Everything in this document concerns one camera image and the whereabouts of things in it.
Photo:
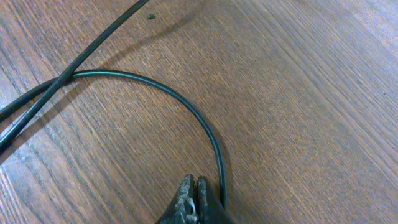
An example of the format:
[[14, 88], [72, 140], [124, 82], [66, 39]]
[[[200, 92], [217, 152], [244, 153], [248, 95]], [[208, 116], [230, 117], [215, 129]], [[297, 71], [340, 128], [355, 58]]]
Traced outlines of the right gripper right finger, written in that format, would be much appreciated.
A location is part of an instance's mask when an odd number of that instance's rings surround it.
[[201, 224], [233, 224], [205, 176], [197, 180], [197, 207]]

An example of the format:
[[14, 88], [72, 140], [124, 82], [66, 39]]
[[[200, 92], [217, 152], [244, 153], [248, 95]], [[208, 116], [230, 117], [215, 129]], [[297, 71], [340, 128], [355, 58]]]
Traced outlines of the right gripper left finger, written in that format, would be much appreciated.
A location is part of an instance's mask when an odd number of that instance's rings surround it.
[[198, 215], [195, 206], [194, 176], [187, 174], [179, 183], [178, 189], [166, 208], [156, 221], [159, 224], [195, 224]]

